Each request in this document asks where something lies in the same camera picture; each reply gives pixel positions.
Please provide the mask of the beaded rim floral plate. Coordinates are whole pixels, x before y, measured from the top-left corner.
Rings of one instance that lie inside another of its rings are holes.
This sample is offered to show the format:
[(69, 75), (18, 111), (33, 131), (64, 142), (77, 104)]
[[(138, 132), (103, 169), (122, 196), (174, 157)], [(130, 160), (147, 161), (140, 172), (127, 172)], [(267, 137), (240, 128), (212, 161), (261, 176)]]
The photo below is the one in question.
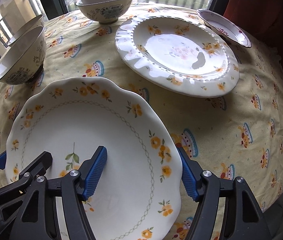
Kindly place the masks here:
[(116, 31), (115, 46), (131, 70), (162, 88), (217, 98), (238, 84), (237, 59), (214, 31), (172, 16), (134, 17)]

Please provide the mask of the small floral bowl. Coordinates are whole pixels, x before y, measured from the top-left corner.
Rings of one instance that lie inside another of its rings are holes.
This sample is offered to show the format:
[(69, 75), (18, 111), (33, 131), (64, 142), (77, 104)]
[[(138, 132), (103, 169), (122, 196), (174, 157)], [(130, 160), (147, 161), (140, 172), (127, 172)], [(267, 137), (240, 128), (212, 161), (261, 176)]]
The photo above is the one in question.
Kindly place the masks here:
[(44, 28), (37, 26), (19, 38), (0, 62), (0, 82), (21, 85), (31, 80), (46, 55)]
[(38, 26), (44, 26), (43, 14), (40, 14), (28, 22), (26, 22), (8, 41), (7, 45), (12, 46), (19, 38), (21, 38), (24, 34), (30, 31), (33, 28)]

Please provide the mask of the red trimmed small plate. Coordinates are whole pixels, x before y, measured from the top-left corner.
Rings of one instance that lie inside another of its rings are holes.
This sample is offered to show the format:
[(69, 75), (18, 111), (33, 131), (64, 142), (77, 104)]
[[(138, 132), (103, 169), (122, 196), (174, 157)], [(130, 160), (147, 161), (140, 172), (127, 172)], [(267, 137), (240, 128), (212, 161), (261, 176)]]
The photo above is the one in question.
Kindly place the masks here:
[(197, 14), (205, 25), (218, 35), (245, 48), (252, 47), (251, 41), (244, 31), (224, 16), (207, 9), (197, 9)]

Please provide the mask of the large floral ceramic bowl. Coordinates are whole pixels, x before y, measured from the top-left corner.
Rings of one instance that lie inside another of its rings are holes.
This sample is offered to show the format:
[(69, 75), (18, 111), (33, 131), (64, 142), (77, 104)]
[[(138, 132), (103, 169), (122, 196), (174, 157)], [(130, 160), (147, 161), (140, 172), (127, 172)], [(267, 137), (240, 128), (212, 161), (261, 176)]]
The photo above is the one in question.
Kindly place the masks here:
[(79, 0), (76, 6), (89, 20), (108, 24), (124, 15), (131, 3), (132, 0)]

